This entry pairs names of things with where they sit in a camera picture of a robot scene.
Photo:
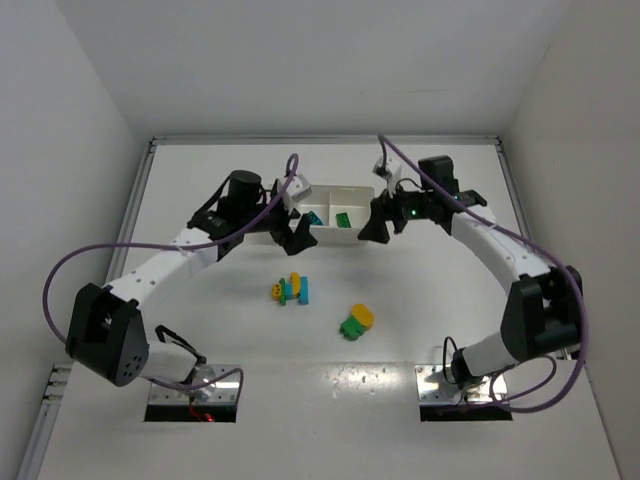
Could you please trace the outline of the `yellow arch lego brick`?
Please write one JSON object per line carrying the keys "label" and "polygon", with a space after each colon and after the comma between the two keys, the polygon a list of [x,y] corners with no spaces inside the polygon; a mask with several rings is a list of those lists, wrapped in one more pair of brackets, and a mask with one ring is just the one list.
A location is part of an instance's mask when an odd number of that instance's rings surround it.
{"label": "yellow arch lego brick", "polygon": [[297,297],[301,289],[301,277],[297,272],[292,272],[290,276],[291,295]]}

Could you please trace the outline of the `green rectangular lego brick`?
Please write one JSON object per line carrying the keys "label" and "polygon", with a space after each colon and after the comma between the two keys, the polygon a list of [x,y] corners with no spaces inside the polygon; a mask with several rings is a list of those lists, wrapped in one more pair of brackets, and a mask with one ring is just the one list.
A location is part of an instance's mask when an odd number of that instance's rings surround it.
{"label": "green rectangular lego brick", "polygon": [[339,228],[350,229],[352,227],[349,216],[346,212],[341,212],[336,215],[336,225]]}

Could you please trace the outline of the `blue rectangular lego brick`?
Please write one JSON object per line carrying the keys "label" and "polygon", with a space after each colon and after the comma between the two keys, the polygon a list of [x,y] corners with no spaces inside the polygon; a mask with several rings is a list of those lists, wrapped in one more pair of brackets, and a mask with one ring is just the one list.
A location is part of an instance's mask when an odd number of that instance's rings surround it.
{"label": "blue rectangular lego brick", "polygon": [[310,301],[310,289],[307,276],[300,277],[300,289],[298,294],[298,300],[301,305],[308,305]]}

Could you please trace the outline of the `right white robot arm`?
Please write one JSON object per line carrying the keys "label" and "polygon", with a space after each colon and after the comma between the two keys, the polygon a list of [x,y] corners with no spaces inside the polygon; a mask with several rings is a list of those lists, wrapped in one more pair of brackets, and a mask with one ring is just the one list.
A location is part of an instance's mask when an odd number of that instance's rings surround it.
{"label": "right white robot arm", "polygon": [[474,190],[462,191],[454,176],[453,161],[438,156],[419,161],[427,180],[419,189],[405,190],[399,161],[381,157],[374,173],[386,180],[383,192],[370,202],[370,218],[358,237],[386,244],[394,227],[401,233],[413,220],[430,220],[465,245],[493,274],[507,295],[499,329],[483,340],[458,349],[450,372],[464,388],[507,367],[579,343],[581,325],[576,290],[567,275],[550,266],[520,241],[499,232],[486,200]]}

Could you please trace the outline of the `blue curved lego brick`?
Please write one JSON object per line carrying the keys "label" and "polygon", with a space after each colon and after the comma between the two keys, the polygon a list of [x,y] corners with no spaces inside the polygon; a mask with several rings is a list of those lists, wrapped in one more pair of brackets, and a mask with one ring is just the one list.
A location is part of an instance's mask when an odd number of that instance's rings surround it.
{"label": "blue curved lego brick", "polygon": [[309,222],[312,225],[319,225],[319,226],[323,225],[323,221],[321,220],[321,218],[313,211],[308,212],[307,217],[309,219]]}

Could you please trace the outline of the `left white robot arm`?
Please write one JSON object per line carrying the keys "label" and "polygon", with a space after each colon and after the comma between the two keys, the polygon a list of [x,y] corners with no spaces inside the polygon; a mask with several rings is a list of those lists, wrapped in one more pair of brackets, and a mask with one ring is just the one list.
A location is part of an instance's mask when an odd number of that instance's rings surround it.
{"label": "left white robot arm", "polygon": [[258,174],[235,170],[192,215],[168,246],[104,286],[89,283],[76,295],[66,353],[111,384],[136,378],[177,390],[197,390],[197,370],[206,361],[182,337],[158,326],[146,336],[145,317],[197,273],[221,261],[246,234],[267,232],[287,255],[316,245],[310,221],[298,212],[311,193],[303,175],[288,171],[266,190]]}

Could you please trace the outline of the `yellow curved lego brick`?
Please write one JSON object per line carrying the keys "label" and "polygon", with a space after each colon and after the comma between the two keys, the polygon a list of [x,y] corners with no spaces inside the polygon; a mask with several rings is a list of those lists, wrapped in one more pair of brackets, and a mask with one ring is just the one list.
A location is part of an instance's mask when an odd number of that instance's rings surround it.
{"label": "yellow curved lego brick", "polygon": [[375,315],[364,304],[355,304],[351,309],[351,316],[364,330],[369,330],[375,323]]}

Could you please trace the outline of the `small green lego brick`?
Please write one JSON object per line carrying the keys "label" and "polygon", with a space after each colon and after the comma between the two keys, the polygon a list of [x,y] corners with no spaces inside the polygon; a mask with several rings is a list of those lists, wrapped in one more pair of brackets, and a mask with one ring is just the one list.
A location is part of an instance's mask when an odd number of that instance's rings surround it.
{"label": "small green lego brick", "polygon": [[347,340],[355,341],[366,332],[366,328],[358,321],[357,318],[349,316],[341,323],[339,332]]}

